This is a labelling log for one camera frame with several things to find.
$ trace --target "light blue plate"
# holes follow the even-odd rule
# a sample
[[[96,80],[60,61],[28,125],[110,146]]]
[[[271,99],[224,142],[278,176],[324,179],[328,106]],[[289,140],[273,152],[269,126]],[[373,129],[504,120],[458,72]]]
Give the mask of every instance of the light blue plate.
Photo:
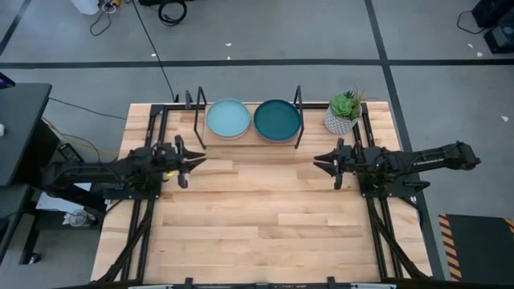
[[[207,112],[207,126],[220,137],[240,136],[248,129],[250,122],[250,111],[239,100],[218,100],[210,106]]]

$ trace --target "cable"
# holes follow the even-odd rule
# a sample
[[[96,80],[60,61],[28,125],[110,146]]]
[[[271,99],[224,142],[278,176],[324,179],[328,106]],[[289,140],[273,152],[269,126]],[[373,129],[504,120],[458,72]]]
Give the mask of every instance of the cable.
[[[473,35],[477,35],[477,34],[482,33],[484,30],[486,30],[486,29],[487,29],[487,27],[482,28],[480,31],[473,32],[473,31],[470,31],[470,30],[468,30],[468,29],[463,28],[463,27],[461,27],[461,26],[460,26],[460,18],[461,18],[461,16],[462,16],[464,13],[470,13],[470,12],[471,12],[471,10],[469,10],[469,11],[464,11],[463,13],[459,14],[459,17],[457,18],[457,28],[459,28],[461,31],[466,31],[467,33],[469,33],[469,34],[473,34]]]
[[[101,112],[95,112],[95,111],[92,111],[91,109],[88,109],[88,108],[83,108],[79,105],[76,105],[76,104],[69,104],[65,101],[62,101],[62,100],[57,100],[55,98],[52,98],[52,97],[49,97],[49,99],[51,100],[54,100],[54,101],[57,101],[58,103],[61,103],[61,104],[66,104],[66,105],[69,105],[69,106],[72,106],[74,108],[80,108],[80,109],[83,109],[85,110],[86,112],[90,112],[90,113],[94,113],[94,114],[97,114],[99,116],[106,116],[106,117],[112,117],[112,118],[116,118],[116,119],[119,119],[119,120],[127,120],[126,118],[124,117],[121,117],[121,116],[113,116],[113,115],[109,115],[109,114],[105,114],[105,113],[101,113]]]
[[[85,140],[85,139],[83,139],[82,137],[73,136],[73,135],[69,135],[69,134],[66,134],[66,133],[63,133],[63,136],[75,137],[76,139],[79,139],[79,140],[85,141],[85,142],[87,142],[88,144],[90,144],[90,145],[91,145],[91,147],[95,149],[95,151],[96,151],[96,155],[98,156],[98,161],[97,161],[97,162],[98,162],[98,163],[100,163],[100,162],[101,162],[101,159],[100,159],[100,152],[98,151],[98,149],[96,148],[96,146],[95,146],[94,144],[92,144],[89,140]]]
[[[111,14],[116,12],[116,7],[111,4],[111,2],[106,2],[102,5],[102,13],[100,13],[100,16],[98,16],[98,19],[93,23],[91,24],[91,26],[89,27],[89,33],[91,33],[91,35],[93,36],[99,36],[101,35],[102,33],[104,33],[112,24],[111,22]],[[94,33],[93,32],[93,27],[100,21],[100,19],[102,19],[102,16],[104,16],[104,14],[107,14],[107,19],[109,20],[109,24],[104,28],[102,29],[102,31],[98,32],[98,33]]]
[[[91,150],[94,150],[94,151],[96,151],[96,152],[109,153],[109,154],[116,154],[116,155],[119,155],[119,154],[120,154],[120,152],[119,152],[119,151],[110,151],[110,150],[106,150],[106,149],[97,149],[97,148],[95,147],[95,145],[93,145],[93,143],[91,143],[90,141],[85,140],[85,139],[83,139],[83,138],[80,138],[80,137],[78,137],[78,136],[73,136],[73,135],[70,135],[70,134],[63,133],[63,132],[61,132],[61,131],[60,131],[60,130],[59,130],[59,129],[54,125],[54,124],[52,124],[52,122],[51,122],[51,121],[49,121],[46,117],[42,116],[41,118],[42,118],[42,119],[47,123],[47,125],[48,125],[51,129],[53,129],[55,132],[57,132],[59,135],[61,135],[61,136],[63,137],[63,139],[65,139],[65,140],[67,140],[67,141],[69,141],[69,142],[71,142],[71,143],[73,143],[73,144],[75,144],[75,145],[81,145],[81,146],[83,146],[83,147],[85,147],[85,148],[87,148],[87,149],[91,149]],[[79,141],[77,141],[77,140],[73,140],[73,139],[72,139],[72,138],[70,138],[70,137],[75,137],[75,138],[76,138],[76,139],[78,139],[78,140],[82,140],[82,141],[84,141],[84,142],[85,142],[85,144],[83,144],[83,143],[81,143],[81,142],[79,142]]]
[[[164,71],[161,58],[159,57],[159,54],[157,53],[157,49],[155,48],[155,45],[153,45],[153,41],[150,38],[148,31],[146,30],[145,24],[143,23],[143,19],[141,19],[141,15],[139,14],[139,10],[137,9],[136,2],[132,1],[132,4],[134,5],[134,9],[136,10],[137,17],[139,18],[139,21],[141,22],[141,25],[143,26],[143,30],[145,30],[146,37],[148,37],[148,40],[150,41],[150,45],[152,46],[153,52],[155,53],[155,56],[157,57],[157,61],[159,62],[159,66],[161,67],[162,75],[166,79],[166,83],[168,84],[169,92],[171,92],[171,97],[173,98],[173,102],[178,102],[178,98],[175,98],[175,94],[173,93],[171,84],[169,84],[168,76],[166,75],[166,72]]]
[[[182,12],[182,15],[180,15],[180,17],[178,19],[173,19],[170,16],[168,16],[167,14],[163,14],[162,13],[162,11],[164,10],[164,7],[166,5],[168,5],[168,4],[171,4],[171,3],[178,3],[184,9],[184,11]],[[187,15],[187,5],[182,0],[164,0],[164,1],[161,2],[161,5],[159,6],[158,13],[159,13],[159,20],[161,20],[162,24],[164,24],[166,26],[175,26],[178,23],[180,23],[182,20],[184,20],[184,18],[186,17],[186,15]]]
[[[116,206],[118,206],[123,200],[118,200],[117,202],[115,202],[112,206],[110,206],[106,211],[105,211],[105,214],[107,215],[108,212],[112,209],[114,209]]]

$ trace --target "black desk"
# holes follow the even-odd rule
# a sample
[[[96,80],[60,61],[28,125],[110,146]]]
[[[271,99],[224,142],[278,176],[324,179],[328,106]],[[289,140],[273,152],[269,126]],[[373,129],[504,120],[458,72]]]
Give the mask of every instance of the black desk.
[[[0,90],[0,218],[26,208],[39,183],[40,168],[54,154],[59,138],[41,121],[51,85],[18,83]],[[19,223],[21,214],[9,217],[6,233],[0,236],[0,263]]]

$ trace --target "white pot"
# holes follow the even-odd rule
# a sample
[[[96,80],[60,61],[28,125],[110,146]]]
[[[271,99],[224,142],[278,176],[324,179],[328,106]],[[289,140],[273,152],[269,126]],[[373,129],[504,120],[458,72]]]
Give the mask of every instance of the white pot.
[[[354,120],[347,120],[340,116],[334,116],[332,108],[328,107],[327,112],[324,115],[324,126],[333,134],[346,134],[352,131],[353,126],[359,122],[359,118],[362,114],[362,107],[359,111],[359,117]]]

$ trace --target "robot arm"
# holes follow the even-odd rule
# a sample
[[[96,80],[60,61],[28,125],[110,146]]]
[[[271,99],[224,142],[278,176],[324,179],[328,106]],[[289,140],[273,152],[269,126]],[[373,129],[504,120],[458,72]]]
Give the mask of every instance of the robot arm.
[[[74,183],[103,182],[117,187],[106,190],[105,198],[146,199],[147,193],[155,191],[155,186],[163,181],[163,173],[177,171],[178,184],[187,188],[186,174],[205,161],[204,156],[204,153],[188,151],[183,139],[175,136],[175,147],[164,143],[134,149],[126,158],[112,163],[52,164],[43,171],[42,187],[51,193]]]
[[[380,147],[352,148],[344,145],[343,139],[339,139],[332,152],[314,159],[315,166],[336,177],[334,189],[341,188],[342,175],[347,172],[371,175],[376,182],[385,183],[400,176],[432,169],[470,170],[480,163],[471,147],[459,141],[436,149],[406,153],[391,152]]]

